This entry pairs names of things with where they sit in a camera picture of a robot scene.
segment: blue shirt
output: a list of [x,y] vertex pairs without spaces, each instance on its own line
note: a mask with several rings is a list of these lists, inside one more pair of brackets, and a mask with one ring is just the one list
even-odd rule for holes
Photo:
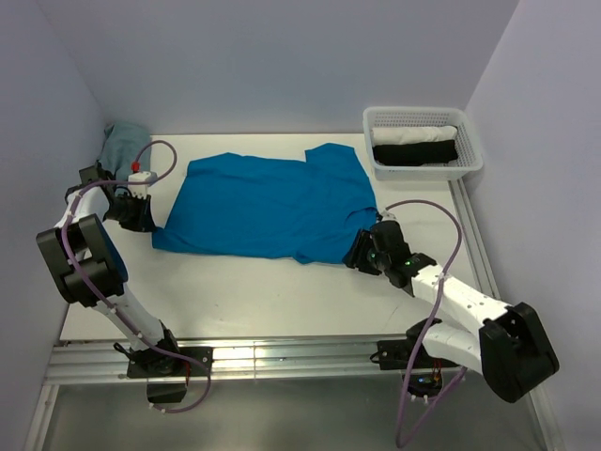
[[376,199],[353,148],[325,144],[306,162],[225,153],[190,162],[156,249],[342,263]]

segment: plastic basket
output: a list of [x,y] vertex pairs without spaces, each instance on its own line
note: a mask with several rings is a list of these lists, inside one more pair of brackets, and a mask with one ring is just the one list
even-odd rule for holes
[[[374,127],[457,127],[455,148],[458,159],[448,164],[385,166],[374,158]],[[363,132],[369,160],[378,180],[457,180],[483,166],[480,140],[468,117],[455,108],[374,106],[363,112]]]

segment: white table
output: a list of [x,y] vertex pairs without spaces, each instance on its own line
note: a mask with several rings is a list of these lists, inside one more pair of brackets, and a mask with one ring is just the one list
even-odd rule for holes
[[[382,210],[405,199],[438,202],[455,212],[447,182],[379,182],[373,178],[362,134],[264,134],[154,136],[178,152],[174,173],[151,187],[152,212],[163,226],[184,180],[189,161],[224,152],[271,158],[304,159],[307,148],[333,142],[355,148]],[[151,169],[162,173],[171,152],[156,146]],[[394,213],[413,252],[444,263],[455,246],[455,228],[440,211],[405,206]],[[106,229],[125,260],[130,288],[146,309],[177,338],[276,337],[308,335],[402,334],[430,312],[384,276],[344,265],[301,265],[292,259],[214,257],[174,254],[152,248],[149,234]],[[465,248],[451,272],[476,287]],[[79,304],[69,307],[62,340],[115,340],[115,326]]]

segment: gray floor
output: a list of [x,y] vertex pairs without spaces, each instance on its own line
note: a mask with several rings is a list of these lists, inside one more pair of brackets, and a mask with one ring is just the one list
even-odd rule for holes
[[[141,384],[64,386],[44,450],[394,450],[398,393],[399,377],[392,374],[217,381],[196,410],[161,415],[146,407]],[[423,409],[410,404],[408,424]],[[470,374],[406,449],[544,446],[527,400],[506,404]]]

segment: white cloth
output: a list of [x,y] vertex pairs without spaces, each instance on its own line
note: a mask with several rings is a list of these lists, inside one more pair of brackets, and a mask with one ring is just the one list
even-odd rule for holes
[[444,127],[374,127],[372,134],[374,146],[402,145],[455,139],[457,129],[450,125]]

